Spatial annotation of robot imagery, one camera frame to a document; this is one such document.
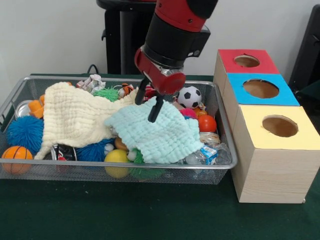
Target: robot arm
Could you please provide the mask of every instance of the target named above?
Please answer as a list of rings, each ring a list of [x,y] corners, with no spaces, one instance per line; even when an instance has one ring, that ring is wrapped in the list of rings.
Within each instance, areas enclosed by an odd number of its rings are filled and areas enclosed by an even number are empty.
[[[164,95],[183,88],[186,58],[199,57],[209,36],[204,26],[218,0],[158,0],[145,44],[135,55],[135,64],[145,76],[135,103],[140,105],[146,86],[157,91],[156,105],[148,120],[154,123],[163,105]]]

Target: circular hole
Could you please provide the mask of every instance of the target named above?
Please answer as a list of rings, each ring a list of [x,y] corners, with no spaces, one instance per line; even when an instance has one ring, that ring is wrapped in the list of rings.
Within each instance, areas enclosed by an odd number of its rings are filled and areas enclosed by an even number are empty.
[[[245,67],[245,68],[254,68],[260,65],[260,62],[257,58],[250,55],[241,55],[234,58],[234,61],[239,66]]]
[[[251,79],[243,84],[244,89],[252,96],[260,99],[271,99],[279,94],[279,88],[262,79]]]
[[[280,115],[265,117],[262,126],[274,135],[283,138],[292,137],[298,132],[298,125],[294,121]]]

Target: black and white ball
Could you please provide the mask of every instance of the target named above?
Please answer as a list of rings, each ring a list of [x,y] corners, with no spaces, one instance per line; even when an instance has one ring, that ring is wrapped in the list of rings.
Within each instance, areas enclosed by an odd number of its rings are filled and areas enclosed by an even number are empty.
[[[177,96],[177,102],[184,108],[195,109],[201,103],[202,96],[194,86],[182,88]]]

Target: light blue towel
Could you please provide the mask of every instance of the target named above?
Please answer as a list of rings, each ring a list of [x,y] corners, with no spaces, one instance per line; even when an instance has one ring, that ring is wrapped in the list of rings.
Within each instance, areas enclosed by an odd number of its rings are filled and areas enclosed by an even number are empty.
[[[201,149],[198,121],[185,119],[169,102],[163,103],[154,123],[148,116],[156,97],[142,105],[120,109],[105,120],[129,150],[141,151],[145,163],[173,164]]]

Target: wire mesh basket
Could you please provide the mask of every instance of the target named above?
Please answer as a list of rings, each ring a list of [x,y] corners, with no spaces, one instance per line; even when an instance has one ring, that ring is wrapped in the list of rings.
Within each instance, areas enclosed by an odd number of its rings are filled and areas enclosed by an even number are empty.
[[[6,131],[10,122],[15,119],[15,109],[22,101],[39,99],[48,87],[59,82],[71,82],[74,86],[85,77],[51,77],[29,76],[21,79],[4,104],[0,107],[0,156],[10,146],[7,143]],[[138,87],[140,80],[128,78],[103,78],[106,88],[132,84]],[[187,81],[185,86],[195,86],[201,91],[202,101],[207,106],[207,112],[215,116],[220,140],[226,143],[231,152],[231,163],[228,165],[188,165],[188,164],[136,164],[91,161],[55,161],[51,154],[44,160],[22,160],[0,158],[0,179],[20,180],[55,180],[55,181],[97,181],[97,182],[147,182],[176,184],[214,184],[217,185],[228,169],[233,168],[238,161],[234,141],[229,128],[226,112],[218,87],[208,81]],[[172,101],[173,96],[167,95],[165,100]],[[11,174],[5,171],[4,165],[31,165],[23,174]],[[125,177],[112,177],[124,173]]]

